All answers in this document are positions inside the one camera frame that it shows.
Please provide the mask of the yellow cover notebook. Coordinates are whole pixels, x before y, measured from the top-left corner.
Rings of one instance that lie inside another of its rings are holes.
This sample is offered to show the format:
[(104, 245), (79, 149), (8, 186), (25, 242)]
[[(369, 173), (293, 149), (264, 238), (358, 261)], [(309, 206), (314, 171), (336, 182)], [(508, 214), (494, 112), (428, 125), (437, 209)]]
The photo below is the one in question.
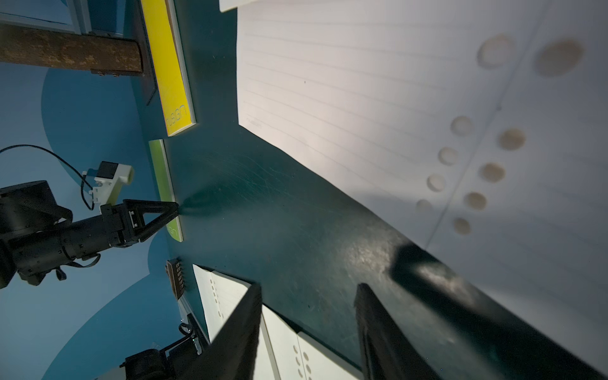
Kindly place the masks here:
[(140, 2), (169, 137), (196, 124), (191, 88), (173, 1)]

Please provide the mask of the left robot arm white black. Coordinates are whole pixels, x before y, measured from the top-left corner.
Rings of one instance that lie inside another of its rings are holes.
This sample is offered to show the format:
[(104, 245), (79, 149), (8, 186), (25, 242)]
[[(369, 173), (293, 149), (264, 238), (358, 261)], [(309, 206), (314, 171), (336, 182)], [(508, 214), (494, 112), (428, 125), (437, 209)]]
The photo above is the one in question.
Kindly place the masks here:
[(88, 268), (110, 248), (145, 242), (179, 215), (175, 202), (127, 199), (98, 216), (73, 220), (45, 180), (1, 191), (1, 286), (15, 276), (38, 286), (49, 272), (66, 280), (64, 266)]

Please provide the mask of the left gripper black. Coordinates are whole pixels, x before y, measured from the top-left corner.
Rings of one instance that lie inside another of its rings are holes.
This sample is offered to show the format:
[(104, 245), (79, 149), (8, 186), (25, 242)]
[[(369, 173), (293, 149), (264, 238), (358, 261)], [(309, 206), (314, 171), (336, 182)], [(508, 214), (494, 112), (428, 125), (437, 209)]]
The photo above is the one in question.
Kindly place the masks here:
[(179, 215), (176, 202), (127, 199), (122, 209), (109, 208), (102, 215), (9, 241), (9, 254), (22, 278), (44, 278), (62, 267), (95, 266), (101, 252), (145, 242)]

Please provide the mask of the green cover notebook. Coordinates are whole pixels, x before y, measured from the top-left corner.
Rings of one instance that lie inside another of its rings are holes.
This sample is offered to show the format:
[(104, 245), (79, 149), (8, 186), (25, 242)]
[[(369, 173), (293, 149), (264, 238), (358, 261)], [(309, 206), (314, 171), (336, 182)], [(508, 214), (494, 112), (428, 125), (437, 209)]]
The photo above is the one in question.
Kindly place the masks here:
[[(166, 145), (164, 140), (150, 140), (148, 142), (148, 146), (161, 201), (177, 202), (174, 194), (174, 187), (170, 174), (169, 161), (166, 155)], [(177, 216), (167, 224), (167, 231), (169, 232), (169, 235), (177, 242), (183, 242), (184, 240), (180, 221), (180, 217)]]

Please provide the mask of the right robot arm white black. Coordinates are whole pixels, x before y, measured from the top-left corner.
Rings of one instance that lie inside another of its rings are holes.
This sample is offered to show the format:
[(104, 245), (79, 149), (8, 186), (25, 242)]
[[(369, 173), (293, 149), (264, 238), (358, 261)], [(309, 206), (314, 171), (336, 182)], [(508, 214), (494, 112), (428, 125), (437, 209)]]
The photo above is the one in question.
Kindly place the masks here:
[[(372, 289), (359, 284), (355, 300), (365, 379), (437, 379)], [(171, 347), (149, 349), (122, 363), (127, 379), (251, 379), (254, 376), (262, 291), (250, 286), (218, 337), (201, 355), (171, 359)]]

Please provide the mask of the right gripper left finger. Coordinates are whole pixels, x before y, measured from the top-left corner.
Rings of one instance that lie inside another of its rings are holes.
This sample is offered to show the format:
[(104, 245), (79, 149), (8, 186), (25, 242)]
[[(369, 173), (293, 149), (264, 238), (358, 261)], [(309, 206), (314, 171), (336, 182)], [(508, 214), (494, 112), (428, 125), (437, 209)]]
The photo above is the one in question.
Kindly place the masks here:
[(252, 379), (262, 315), (261, 286), (251, 285), (210, 346), (179, 379)]

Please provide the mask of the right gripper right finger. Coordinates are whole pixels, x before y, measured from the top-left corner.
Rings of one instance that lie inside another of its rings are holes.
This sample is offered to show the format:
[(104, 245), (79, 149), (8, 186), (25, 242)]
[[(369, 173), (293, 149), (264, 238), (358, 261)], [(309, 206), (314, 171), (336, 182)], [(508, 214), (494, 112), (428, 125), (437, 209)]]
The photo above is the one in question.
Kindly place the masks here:
[(438, 379), (369, 285), (357, 286), (354, 302), (365, 379)]

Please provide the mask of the small open notebook far right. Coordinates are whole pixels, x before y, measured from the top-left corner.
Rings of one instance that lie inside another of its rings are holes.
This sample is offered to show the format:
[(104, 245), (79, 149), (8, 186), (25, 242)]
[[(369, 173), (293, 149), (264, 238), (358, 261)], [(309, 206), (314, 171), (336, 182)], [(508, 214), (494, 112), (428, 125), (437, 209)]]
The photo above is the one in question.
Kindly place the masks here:
[(247, 4), (256, 2), (256, 0), (219, 0), (219, 10), (225, 13), (230, 10), (237, 9), (239, 6), (245, 6)]

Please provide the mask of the pink cherry blossom tree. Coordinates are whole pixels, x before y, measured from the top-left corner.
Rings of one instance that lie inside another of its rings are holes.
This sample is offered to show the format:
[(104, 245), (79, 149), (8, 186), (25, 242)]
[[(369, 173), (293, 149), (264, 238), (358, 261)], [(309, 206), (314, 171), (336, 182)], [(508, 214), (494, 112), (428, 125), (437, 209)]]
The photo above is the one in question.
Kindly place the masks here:
[(158, 91), (150, 54), (137, 40), (1, 24), (1, 61), (99, 76), (139, 77), (146, 102)]

